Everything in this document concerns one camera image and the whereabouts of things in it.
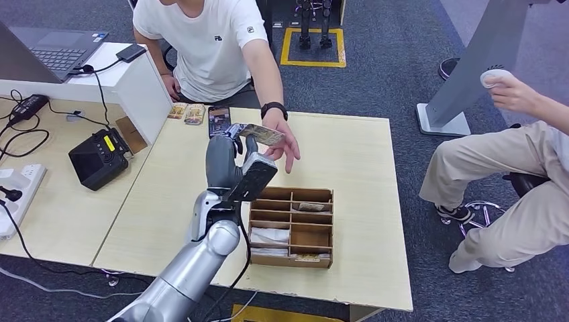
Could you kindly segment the person's hand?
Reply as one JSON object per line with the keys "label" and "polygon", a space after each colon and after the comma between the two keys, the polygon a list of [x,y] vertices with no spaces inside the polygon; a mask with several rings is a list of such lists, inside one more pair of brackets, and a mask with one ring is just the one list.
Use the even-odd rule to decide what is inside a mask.
{"label": "person's hand", "polygon": [[482,78],[495,107],[532,114],[541,95],[513,75],[486,75]]}

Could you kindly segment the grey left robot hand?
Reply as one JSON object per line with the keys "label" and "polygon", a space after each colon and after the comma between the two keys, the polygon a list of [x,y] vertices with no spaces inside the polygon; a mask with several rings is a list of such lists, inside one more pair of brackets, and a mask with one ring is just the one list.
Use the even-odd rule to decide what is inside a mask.
{"label": "grey left robot hand", "polygon": [[208,187],[263,189],[276,173],[274,162],[258,152],[256,136],[242,132],[250,124],[235,123],[208,143],[205,169]]}

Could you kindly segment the person's left hand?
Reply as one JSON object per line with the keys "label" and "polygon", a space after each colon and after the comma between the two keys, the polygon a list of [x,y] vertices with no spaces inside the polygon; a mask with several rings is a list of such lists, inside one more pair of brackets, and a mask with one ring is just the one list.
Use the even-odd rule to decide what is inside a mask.
{"label": "person's left hand", "polygon": [[274,161],[285,156],[285,171],[287,174],[290,174],[293,169],[294,161],[301,159],[301,152],[298,141],[292,133],[287,121],[285,121],[282,113],[278,111],[278,114],[274,115],[267,113],[262,120],[262,125],[284,134],[284,139],[277,145],[269,147],[264,155],[271,157]]}

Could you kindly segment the person's right hand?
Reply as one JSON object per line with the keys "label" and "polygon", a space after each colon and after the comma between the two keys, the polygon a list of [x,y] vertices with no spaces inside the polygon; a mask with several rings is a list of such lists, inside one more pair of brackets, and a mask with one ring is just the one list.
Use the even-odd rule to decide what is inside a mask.
{"label": "person's right hand", "polygon": [[171,74],[161,74],[160,76],[170,98],[174,102],[180,101],[180,85],[178,81]]}

